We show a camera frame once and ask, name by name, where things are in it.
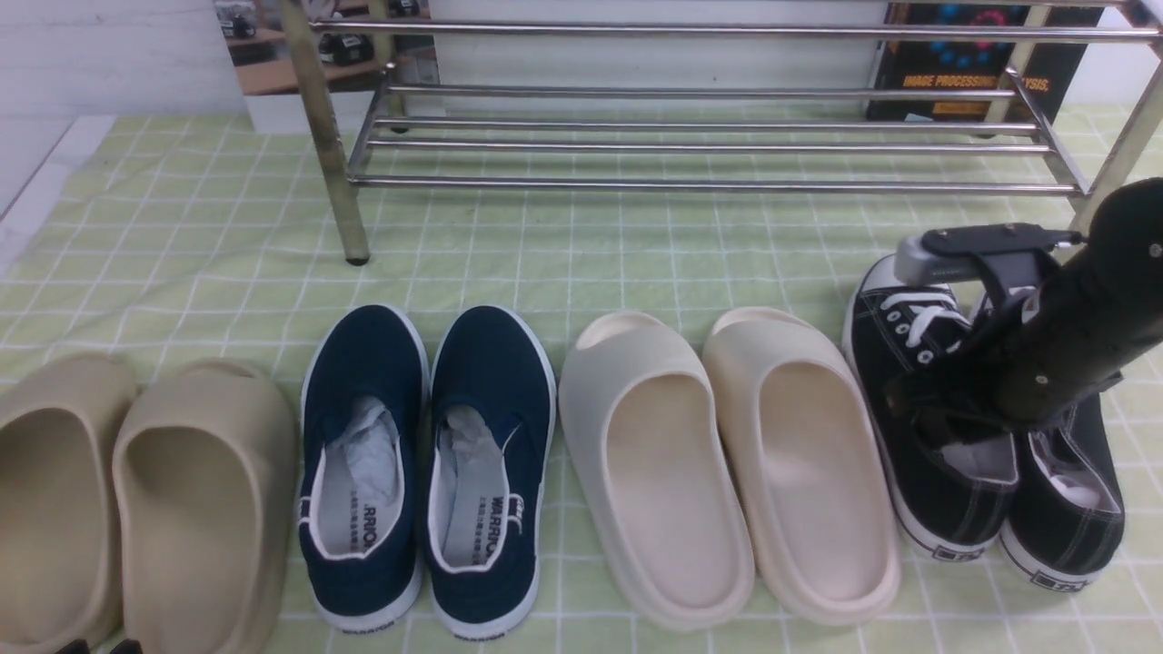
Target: white rubber sole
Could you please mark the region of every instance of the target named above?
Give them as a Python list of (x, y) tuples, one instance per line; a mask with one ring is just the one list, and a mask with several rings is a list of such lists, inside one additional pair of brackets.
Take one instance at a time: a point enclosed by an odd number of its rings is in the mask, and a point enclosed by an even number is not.
[[(387, 311), (391, 311), (392, 313), (395, 314), (397, 318), (400, 319), (401, 322), (404, 322), (404, 326), (408, 329), (408, 334), (412, 336), (412, 342), (416, 346), (416, 353), (420, 355), (420, 374), (421, 374), (421, 376), (423, 378), (422, 397), (421, 397), (421, 400), (420, 400), (421, 413), (422, 413), (423, 408), (428, 406), (428, 397), (431, 393), (431, 376), (428, 372), (428, 350), (424, 349), (424, 340), (420, 337), (420, 332), (418, 332), (416, 330), (416, 326), (413, 325), (411, 320), (408, 320), (407, 314), (405, 314), (399, 308), (397, 308), (397, 307), (394, 307), (392, 305), (387, 305), (387, 304), (361, 305), (361, 306), (358, 306), (356, 308), (362, 308), (364, 306), (381, 306), (381, 307), (386, 308)], [(351, 311), (349, 311), (348, 313), (343, 314), (343, 318), (347, 318), (351, 313)], [(331, 325), (331, 328), (327, 330), (327, 334), (323, 336), (323, 339), (321, 341), (319, 341), (319, 347), (315, 348), (315, 354), (312, 355), (311, 363), (307, 365), (307, 374), (306, 374), (306, 376), (304, 377), (304, 381), (302, 381), (302, 390), (299, 391), (299, 428), (300, 429), (302, 429), (305, 427), (304, 421), (306, 420), (305, 414), (306, 414), (306, 411), (307, 411), (307, 389), (311, 386), (311, 377), (312, 377), (312, 375), (315, 374), (315, 364), (319, 363), (319, 355), (323, 354), (323, 346), (327, 344), (327, 341), (331, 337), (331, 333), (335, 332), (335, 328), (340, 326), (340, 322), (343, 321), (343, 318), (341, 318), (340, 320), (336, 320), (335, 325)]]
[(336, 616), (327, 609), (323, 609), (323, 606), (319, 603), (319, 598), (315, 597), (314, 591), (312, 591), (312, 598), (315, 600), (315, 610), (319, 611), (319, 614), (323, 617), (323, 620), (327, 624), (343, 633), (361, 635), (384, 631), (394, 625), (397, 620), (402, 618), (404, 614), (408, 612), (408, 609), (412, 609), (412, 605), (416, 603), (416, 598), (420, 597), (420, 589), (423, 588), (423, 556), (418, 552), (415, 568), (412, 573), (412, 580), (409, 580), (408, 585), (405, 587), (404, 593), (395, 598), (394, 602), (374, 613), (369, 613), (366, 616)]
[[(861, 385), (861, 392), (864, 393), (864, 401), (868, 404), (868, 394), (864, 389), (864, 381), (861, 379), (861, 371), (856, 367), (856, 357), (852, 355), (852, 313), (856, 308), (856, 297), (861, 293), (861, 286), (864, 285), (864, 279), (861, 279), (861, 284), (856, 286), (852, 292), (852, 297), (848, 300), (848, 312), (844, 314), (844, 332), (841, 337), (840, 349), (844, 353), (844, 361), (848, 362), (848, 367), (852, 369), (852, 376)], [(905, 496), (900, 492), (900, 486), (897, 485), (897, 475), (892, 468), (892, 460), (889, 457), (889, 452), (884, 446), (884, 436), (880, 433), (880, 426), (877, 425), (876, 420), (869, 415), (869, 422), (872, 424), (872, 429), (876, 432), (876, 445), (877, 449), (880, 450), (880, 464), (884, 467), (885, 479), (889, 482), (889, 497), (892, 498), (892, 507), (897, 513), (897, 520), (900, 523), (900, 528), (908, 536), (908, 542), (915, 552), (922, 556), (934, 559), (936, 561), (944, 562), (962, 562), (972, 561), (982, 556), (986, 549), (993, 545), (996, 538), (977, 543), (977, 545), (958, 545), (950, 542), (929, 529), (927, 529), (921, 521), (916, 519), (908, 509), (908, 503), (905, 502)]]
[[(452, 635), (459, 638), (461, 640), (469, 641), (483, 641), (483, 640), (495, 640), (504, 637), (508, 632), (516, 628), (522, 620), (533, 611), (533, 604), (537, 599), (537, 588), (541, 585), (541, 506), (545, 500), (545, 474), (549, 469), (549, 450), (554, 445), (554, 432), (557, 428), (557, 377), (554, 375), (554, 365), (549, 362), (549, 355), (545, 354), (545, 348), (542, 347), (541, 341), (537, 340), (537, 335), (533, 333), (533, 329), (521, 319), (520, 315), (513, 311), (495, 305), (485, 305), (492, 308), (499, 308), (505, 313), (509, 314), (518, 325), (525, 330), (529, 341), (536, 347), (537, 357), (541, 360), (542, 371), (545, 374), (545, 386), (549, 389), (549, 433), (545, 436), (545, 457), (541, 464), (541, 484), (537, 486), (537, 509), (534, 514), (534, 541), (533, 552), (536, 557), (533, 568), (533, 582), (529, 584), (529, 590), (521, 598), (521, 602), (513, 607), (512, 611), (488, 620), (487, 623), (464, 623), (457, 620), (452, 616), (449, 616), (444, 609), (441, 607), (440, 602), (436, 599), (435, 591), (433, 592), (433, 609), (436, 613), (436, 619), (440, 620), (444, 628), (452, 632)], [(436, 348), (436, 365), (433, 367), (433, 379), (436, 378), (437, 368), (440, 365), (440, 355), (444, 350), (444, 341), (448, 339), (448, 333), (441, 339), (440, 346)]]
[(1001, 549), (1006, 553), (1006, 559), (1009, 560), (1013, 570), (1039, 588), (1055, 592), (1078, 592), (1103, 574), (1103, 570), (1099, 569), (1087, 575), (1070, 575), (1042, 563), (1018, 540), (1013, 527), (1009, 526), (1009, 520), (1006, 520), (1001, 525), (999, 540), (1001, 541)]

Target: slide sandal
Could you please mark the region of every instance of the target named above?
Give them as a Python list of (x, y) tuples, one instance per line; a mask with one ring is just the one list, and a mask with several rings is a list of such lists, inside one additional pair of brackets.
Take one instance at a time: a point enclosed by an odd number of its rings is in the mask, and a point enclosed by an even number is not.
[(104, 354), (53, 361), (0, 397), (0, 652), (100, 642), (121, 618), (109, 460), (137, 394)]
[(199, 361), (142, 393), (113, 454), (127, 638), (165, 654), (263, 649), (297, 453), (291, 408), (249, 365)]
[(590, 325), (558, 392), (565, 442), (611, 573), (661, 626), (732, 619), (755, 583), (747, 525), (691, 346), (644, 313)]
[(863, 623), (900, 587), (896, 523), (859, 386), (814, 327), (765, 307), (720, 318), (702, 362), (768, 588), (826, 625)]

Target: metal shoe rack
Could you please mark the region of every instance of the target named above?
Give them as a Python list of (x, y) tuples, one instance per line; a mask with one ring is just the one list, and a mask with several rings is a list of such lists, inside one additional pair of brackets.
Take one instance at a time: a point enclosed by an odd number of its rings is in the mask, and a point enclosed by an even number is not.
[[(956, 0), (951, 3), (989, 3), (990, 0)], [(388, 19), (381, 0), (371, 2), (372, 15), (359, 19), (326, 17), (335, 0), (280, 0), (284, 30), (291, 49), (304, 106), (323, 171), (344, 255), (349, 263), (362, 265), (370, 253), (356, 193), (361, 186), (395, 189), (516, 189), (554, 191), (613, 192), (718, 192), (718, 193), (927, 193), (962, 196), (1027, 196), (1068, 198), (1075, 209), (1072, 227), (1085, 230), (1098, 204), (1118, 189), (1130, 173), (1148, 141), (1163, 119), (1163, 63), (1153, 73), (1142, 97), (1112, 147), (1103, 168), (1087, 180), (1054, 131), (1046, 114), (1027, 91), (1022, 72), (1035, 43), (1140, 43), (1163, 61), (1163, 31), (1160, 15), (1141, 0), (1056, 0), (1028, 5), (1023, 26), (825, 26), (825, 24), (620, 24), (612, 22), (452, 22), (416, 19)], [(1126, 28), (1044, 27), (1050, 7), (1113, 7), (1127, 17)], [(383, 57), (383, 78), (374, 91), (363, 128), (347, 156), (327, 90), (317, 42), (324, 33), (370, 34)], [(555, 37), (711, 37), (711, 38), (844, 38), (871, 41), (943, 41), (1014, 43), (1006, 73), (993, 90), (875, 90), (875, 88), (618, 88), (566, 86), (473, 86), (404, 84), (394, 74), (391, 38), (385, 35), (494, 35)], [(405, 115), (405, 95), (472, 95), (511, 98), (571, 99), (697, 99), (697, 100), (937, 100), (990, 102), (980, 123), (925, 122), (837, 122), (837, 121), (587, 121), (529, 119), (421, 118)], [(1033, 121), (1006, 123), (1014, 104), (1025, 105)], [(442, 130), (562, 130), (562, 131), (690, 131), (702, 133), (855, 133), (883, 134), (1005, 134), (1021, 143), (620, 143), (601, 141), (490, 141), (472, 138), (414, 137), (400, 133), (412, 128)], [(448, 177), (370, 175), (371, 150), (490, 152), (572, 152), (572, 154), (836, 154), (836, 155), (942, 155), (942, 156), (1040, 156), (1055, 184), (954, 183), (954, 182), (811, 182), (811, 180), (721, 180), (721, 179), (571, 179), (544, 177)]]

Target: shoe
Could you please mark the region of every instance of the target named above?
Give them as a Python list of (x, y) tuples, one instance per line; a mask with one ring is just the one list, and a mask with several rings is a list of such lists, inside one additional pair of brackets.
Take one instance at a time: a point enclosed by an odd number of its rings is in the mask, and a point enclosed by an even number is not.
[(423, 341), (387, 306), (343, 317), (307, 370), (299, 545), (319, 613), (342, 632), (385, 630), (420, 595), (415, 452), (427, 399)]
[[(57, 654), (91, 654), (88, 644), (84, 640), (74, 640), (57, 651)], [(122, 640), (109, 654), (142, 654), (142, 646), (136, 640)]]
[(456, 319), (433, 370), (424, 547), (436, 617), (457, 638), (500, 638), (533, 609), (555, 411), (525, 321), (495, 306)]
[(1061, 427), (1019, 436), (1018, 462), (1003, 549), (1042, 588), (1086, 588), (1114, 556), (1127, 518), (1098, 396), (1071, 407)]
[(886, 611), (900, 588), (892, 503), (843, 355), (798, 318), (745, 307), (711, 328), (702, 363), (771, 593), (825, 625)]
[(0, 396), (0, 652), (101, 642), (121, 618), (121, 532), (109, 465), (137, 394), (86, 353)]
[(562, 429), (611, 575), (657, 625), (739, 614), (755, 585), (707, 371), (658, 319), (594, 320), (565, 358)]
[(113, 449), (126, 637), (165, 654), (261, 652), (283, 600), (294, 415), (222, 358), (148, 389)]
[(1014, 439), (999, 433), (933, 449), (915, 415), (898, 418), (889, 410), (889, 382), (955, 350), (970, 329), (948, 285), (905, 286), (894, 262), (877, 262), (852, 294), (844, 356), (864, 390), (905, 533), (937, 561), (970, 561), (997, 538), (1018, 489)]

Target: book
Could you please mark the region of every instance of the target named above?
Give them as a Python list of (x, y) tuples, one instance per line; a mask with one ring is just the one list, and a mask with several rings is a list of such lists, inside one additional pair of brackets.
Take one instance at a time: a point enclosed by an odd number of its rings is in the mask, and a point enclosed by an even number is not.
[[(886, 24), (1020, 26), (1028, 7), (1012, 5), (889, 5)], [(1054, 7), (1047, 26), (1094, 27), (1101, 7)], [(1012, 43), (882, 42), (872, 64), (873, 88), (994, 88), (1013, 52)], [(1027, 88), (1049, 120), (1054, 120), (1086, 44), (1039, 43), (1023, 76)], [(936, 120), (980, 122), (989, 102), (872, 100), (869, 120)], [(1029, 112), (1015, 102), (1007, 122), (1026, 122)]]

